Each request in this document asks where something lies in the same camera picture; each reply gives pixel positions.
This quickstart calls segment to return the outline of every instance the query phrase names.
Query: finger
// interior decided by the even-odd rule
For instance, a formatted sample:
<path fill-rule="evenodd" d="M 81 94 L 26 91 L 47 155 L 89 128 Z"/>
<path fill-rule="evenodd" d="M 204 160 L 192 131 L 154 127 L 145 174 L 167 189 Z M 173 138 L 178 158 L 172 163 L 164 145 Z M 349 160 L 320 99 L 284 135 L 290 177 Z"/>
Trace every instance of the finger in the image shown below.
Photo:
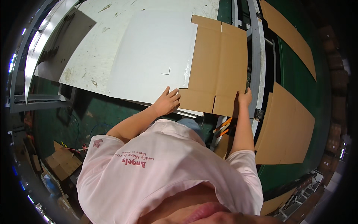
<path fill-rule="evenodd" d="M 166 96 L 166 95 L 168 95 L 169 89 L 170 89 L 170 87 L 167 86 L 167 87 L 165 88 L 164 92 L 161 94 L 161 96 Z"/>
<path fill-rule="evenodd" d="M 175 109 L 179 107 L 179 100 L 173 102 Z"/>
<path fill-rule="evenodd" d="M 170 98 L 170 100 L 171 100 L 172 102 L 174 102 L 174 101 L 176 101 L 176 100 L 179 100 L 181 96 L 182 96 L 182 95 L 177 94 L 177 95 L 173 96 L 172 98 Z"/>
<path fill-rule="evenodd" d="M 174 89 L 172 92 L 170 92 L 170 93 L 168 94 L 168 97 L 175 96 L 177 92 L 178 92 L 178 89 Z"/>

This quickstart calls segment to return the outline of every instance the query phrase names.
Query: wire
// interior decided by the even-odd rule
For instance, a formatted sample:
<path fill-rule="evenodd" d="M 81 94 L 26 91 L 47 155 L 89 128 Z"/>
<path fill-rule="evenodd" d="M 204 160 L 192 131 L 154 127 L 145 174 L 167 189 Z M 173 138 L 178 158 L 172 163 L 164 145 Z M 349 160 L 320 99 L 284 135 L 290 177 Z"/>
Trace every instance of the wire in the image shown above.
<path fill-rule="evenodd" d="M 106 125 L 106 126 L 109 126 L 109 127 L 111 127 L 111 128 L 113 128 L 113 126 L 112 125 L 109 125 L 109 124 L 105 124 L 105 123 L 99 123 L 99 124 L 96 124 L 95 126 L 93 126 L 93 128 L 92 128 L 92 130 L 91 130 L 91 132 L 89 133 L 89 135 L 91 136 L 91 137 L 93 137 L 93 135 L 92 135 L 92 131 L 95 129 L 95 127 L 97 127 L 98 125 Z"/>
<path fill-rule="evenodd" d="M 66 113 L 66 114 L 67 114 L 67 116 L 69 116 L 73 121 L 75 121 L 75 123 L 76 123 L 76 125 L 77 125 L 77 128 L 78 128 L 76 139 L 75 139 L 74 142 L 73 142 L 74 147 L 77 148 L 76 143 L 77 143 L 77 139 L 78 139 L 78 137 L 79 137 L 79 122 L 78 122 L 77 117 L 75 117 L 73 114 L 71 114 L 71 115 L 69 115 L 68 113 Z"/>

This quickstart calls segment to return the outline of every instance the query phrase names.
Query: cardboard flap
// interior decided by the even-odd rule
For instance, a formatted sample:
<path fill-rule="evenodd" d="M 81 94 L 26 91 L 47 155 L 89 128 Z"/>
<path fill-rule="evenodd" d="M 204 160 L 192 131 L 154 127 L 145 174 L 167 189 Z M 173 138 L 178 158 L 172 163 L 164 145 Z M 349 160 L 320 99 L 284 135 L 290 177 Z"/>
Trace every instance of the cardboard flap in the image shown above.
<path fill-rule="evenodd" d="M 180 108 L 232 116 L 236 92 L 246 88 L 246 32 L 196 15 L 192 23 L 198 30 L 188 89 L 179 90 Z"/>
<path fill-rule="evenodd" d="M 63 146 L 61 144 L 58 144 L 57 142 L 53 141 L 53 146 L 55 148 L 55 151 L 63 148 Z"/>
<path fill-rule="evenodd" d="M 256 163 L 302 163 L 311 141 L 315 119 L 276 82 L 271 98 L 255 145 Z"/>
<path fill-rule="evenodd" d="M 292 194 L 295 192 L 296 188 L 284 193 L 283 195 L 280 195 L 278 197 L 275 197 L 271 200 L 264 201 L 260 215 L 267 215 L 271 212 L 275 211 L 276 209 L 283 206 L 292 196 Z"/>

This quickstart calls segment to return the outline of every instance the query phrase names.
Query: right hand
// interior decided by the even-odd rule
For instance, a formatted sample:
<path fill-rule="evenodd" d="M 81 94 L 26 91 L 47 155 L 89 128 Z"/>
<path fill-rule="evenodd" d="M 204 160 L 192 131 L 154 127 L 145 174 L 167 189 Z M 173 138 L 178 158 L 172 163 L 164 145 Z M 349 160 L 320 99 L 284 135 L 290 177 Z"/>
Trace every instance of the right hand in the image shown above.
<path fill-rule="evenodd" d="M 156 111 L 157 117 L 172 113 L 179 106 L 180 94 L 177 94 L 178 89 L 169 92 L 168 86 L 162 95 L 151 105 Z"/>
<path fill-rule="evenodd" d="M 250 90 L 250 87 L 247 88 L 247 93 L 243 90 L 239 90 L 239 106 L 245 106 L 248 107 L 252 100 L 252 93 Z"/>

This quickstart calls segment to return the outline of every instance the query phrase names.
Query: white sheet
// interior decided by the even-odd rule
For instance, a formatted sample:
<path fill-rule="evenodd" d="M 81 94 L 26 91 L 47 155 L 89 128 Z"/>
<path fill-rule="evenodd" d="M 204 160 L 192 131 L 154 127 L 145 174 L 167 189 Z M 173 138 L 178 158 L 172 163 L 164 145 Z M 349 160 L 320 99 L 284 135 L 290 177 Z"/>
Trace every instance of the white sheet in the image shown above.
<path fill-rule="evenodd" d="M 152 104 L 167 86 L 187 88 L 198 27 L 191 18 L 191 12 L 136 13 L 113 62 L 108 95 Z"/>

